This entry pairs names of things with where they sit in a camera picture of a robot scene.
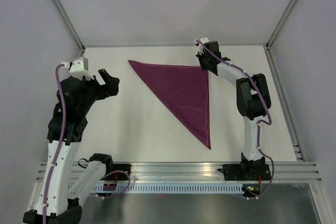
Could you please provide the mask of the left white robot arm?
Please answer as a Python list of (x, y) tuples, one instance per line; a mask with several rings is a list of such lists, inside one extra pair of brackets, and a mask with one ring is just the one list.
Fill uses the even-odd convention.
[(94, 153), (76, 182), (69, 184), (89, 110), (96, 101), (119, 92), (119, 78), (110, 76), (105, 69), (98, 73), (104, 84), (96, 77), (74, 75), (56, 80), (58, 103), (48, 124), (47, 167), (37, 201), (24, 213), (24, 223), (79, 223), (83, 205), (96, 183), (114, 176), (111, 155)]

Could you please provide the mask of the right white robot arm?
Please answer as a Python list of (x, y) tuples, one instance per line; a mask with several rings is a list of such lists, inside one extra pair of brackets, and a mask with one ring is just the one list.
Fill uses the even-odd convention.
[(236, 105), (244, 120), (244, 147), (238, 164), (224, 164), (218, 171), (225, 181), (269, 181), (268, 156), (261, 149), (262, 126), (271, 125), (271, 98), (264, 74), (248, 74), (241, 67), (222, 57), (219, 44), (204, 37), (194, 41), (202, 70), (224, 78), (236, 88)]

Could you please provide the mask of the purple satin napkin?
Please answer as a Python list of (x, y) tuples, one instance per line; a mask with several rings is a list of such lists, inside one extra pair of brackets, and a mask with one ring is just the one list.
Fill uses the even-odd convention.
[(138, 77), (205, 147), (211, 149), (209, 79), (200, 66), (129, 60)]

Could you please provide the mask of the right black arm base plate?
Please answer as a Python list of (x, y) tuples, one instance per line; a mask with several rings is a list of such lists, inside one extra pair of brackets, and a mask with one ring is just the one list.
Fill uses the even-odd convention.
[(243, 169), (239, 164), (224, 164), (217, 169), (222, 173), (225, 181), (269, 181), (271, 172), (269, 166)]

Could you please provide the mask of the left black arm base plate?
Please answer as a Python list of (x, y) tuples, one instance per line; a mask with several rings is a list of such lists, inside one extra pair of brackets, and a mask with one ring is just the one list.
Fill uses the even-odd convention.
[(107, 176), (105, 180), (111, 182), (127, 181), (127, 175), (131, 175), (131, 164), (114, 164), (113, 174)]

